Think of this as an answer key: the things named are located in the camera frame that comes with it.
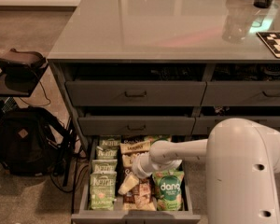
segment open drawer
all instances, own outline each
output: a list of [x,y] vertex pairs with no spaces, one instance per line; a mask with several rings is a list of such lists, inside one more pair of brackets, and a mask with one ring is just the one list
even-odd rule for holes
[[84,186],[80,209],[72,215],[76,224],[195,224],[201,219],[193,215],[189,196],[189,186],[185,171],[183,196],[184,210],[182,211],[122,211],[122,198],[117,197],[113,211],[89,210],[89,185]]

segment dang snack bag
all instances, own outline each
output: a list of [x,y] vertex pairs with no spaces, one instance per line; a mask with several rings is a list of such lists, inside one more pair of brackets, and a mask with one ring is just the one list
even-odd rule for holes
[[155,172],[152,178],[155,183],[155,196],[158,211],[179,211],[183,207],[181,184],[183,171]]

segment drawer handle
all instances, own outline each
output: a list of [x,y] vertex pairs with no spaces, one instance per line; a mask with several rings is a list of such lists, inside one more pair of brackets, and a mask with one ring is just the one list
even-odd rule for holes
[[269,98],[280,97],[280,93],[278,93],[278,94],[268,94],[266,91],[263,91],[262,93],[265,97],[269,97]]
[[145,125],[139,127],[139,128],[131,128],[130,125],[127,126],[127,129],[129,131],[144,131],[147,127]]
[[143,91],[142,93],[139,93],[139,94],[131,94],[126,91],[126,92],[124,92],[124,96],[127,98],[144,98],[147,96],[147,92]]

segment cabinet drawer front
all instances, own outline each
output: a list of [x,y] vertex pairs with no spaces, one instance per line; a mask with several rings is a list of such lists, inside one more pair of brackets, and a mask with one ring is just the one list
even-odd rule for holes
[[190,135],[194,118],[91,116],[79,118],[84,135]]
[[208,82],[203,105],[280,105],[280,81]]
[[[193,129],[193,135],[208,135],[212,131],[212,129],[222,120],[229,119],[231,117],[200,117],[196,118],[196,123]],[[262,125],[271,127],[280,132],[280,117],[263,117],[263,116],[255,116],[255,117],[233,117],[233,118],[242,118],[242,119],[250,119]]]
[[192,81],[70,81],[74,106],[185,106],[201,103],[205,83]]

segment floor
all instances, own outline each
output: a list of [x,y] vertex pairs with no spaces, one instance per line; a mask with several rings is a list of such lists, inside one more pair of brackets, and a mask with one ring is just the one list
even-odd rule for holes
[[[71,11],[0,11],[0,55],[11,48],[36,50],[49,54],[54,42],[67,22]],[[52,114],[66,123],[68,114],[55,80],[48,69],[41,79],[51,104],[46,106]],[[44,92],[38,85],[19,106],[44,105]],[[207,223],[205,195],[205,166],[193,163],[189,166],[189,187],[194,213],[201,214],[201,224]],[[72,179],[64,189],[70,190]],[[280,202],[280,174],[276,175]],[[0,165],[0,224],[67,224],[71,222],[72,195],[59,191],[49,176],[18,177],[8,175]]]

